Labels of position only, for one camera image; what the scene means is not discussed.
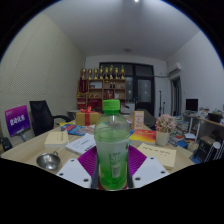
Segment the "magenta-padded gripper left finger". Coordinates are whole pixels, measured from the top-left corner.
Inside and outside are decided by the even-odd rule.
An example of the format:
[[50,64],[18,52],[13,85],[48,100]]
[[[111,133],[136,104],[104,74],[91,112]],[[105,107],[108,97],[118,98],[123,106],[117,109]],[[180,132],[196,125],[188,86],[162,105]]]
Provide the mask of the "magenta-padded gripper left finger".
[[93,147],[78,159],[69,159],[58,171],[57,176],[83,188],[96,189],[98,185],[98,174],[97,151]]

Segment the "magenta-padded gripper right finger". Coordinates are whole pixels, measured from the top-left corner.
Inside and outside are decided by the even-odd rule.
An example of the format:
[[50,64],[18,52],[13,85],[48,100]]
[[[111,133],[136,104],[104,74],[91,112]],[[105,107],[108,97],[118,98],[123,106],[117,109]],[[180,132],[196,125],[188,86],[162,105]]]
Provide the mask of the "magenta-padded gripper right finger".
[[140,188],[168,175],[167,170],[155,157],[147,157],[133,146],[129,147],[128,188]]

